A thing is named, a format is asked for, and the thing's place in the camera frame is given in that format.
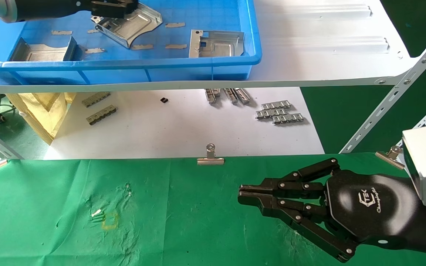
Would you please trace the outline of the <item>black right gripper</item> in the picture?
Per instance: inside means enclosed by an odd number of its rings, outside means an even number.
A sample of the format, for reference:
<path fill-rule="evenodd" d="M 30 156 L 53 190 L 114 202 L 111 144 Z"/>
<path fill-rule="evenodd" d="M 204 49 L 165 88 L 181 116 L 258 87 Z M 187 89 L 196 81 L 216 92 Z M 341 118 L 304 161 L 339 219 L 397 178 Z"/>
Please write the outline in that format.
<path fill-rule="evenodd" d="M 340 170 L 338 160 L 329 158 L 281 178 L 266 177 L 259 185 L 241 185 L 238 202 L 280 219 L 342 263 L 355 255 L 357 243 L 426 253 L 426 206 L 409 178 Z M 326 181 L 327 228 L 346 240 L 319 226 L 325 215 L 307 204 L 274 197 L 321 196 L 325 185 L 316 180 L 334 172 Z"/>

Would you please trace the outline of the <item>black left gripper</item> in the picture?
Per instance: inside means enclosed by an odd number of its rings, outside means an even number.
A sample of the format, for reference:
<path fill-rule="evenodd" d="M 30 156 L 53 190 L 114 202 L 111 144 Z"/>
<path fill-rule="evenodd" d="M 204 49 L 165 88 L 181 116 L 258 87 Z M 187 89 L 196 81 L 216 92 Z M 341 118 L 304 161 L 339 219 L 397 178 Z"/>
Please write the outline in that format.
<path fill-rule="evenodd" d="M 138 0 L 16 0 L 16 22 L 66 17 L 90 11 L 99 17 L 125 18 L 138 7 Z M 114 10 L 102 9 L 113 7 Z"/>

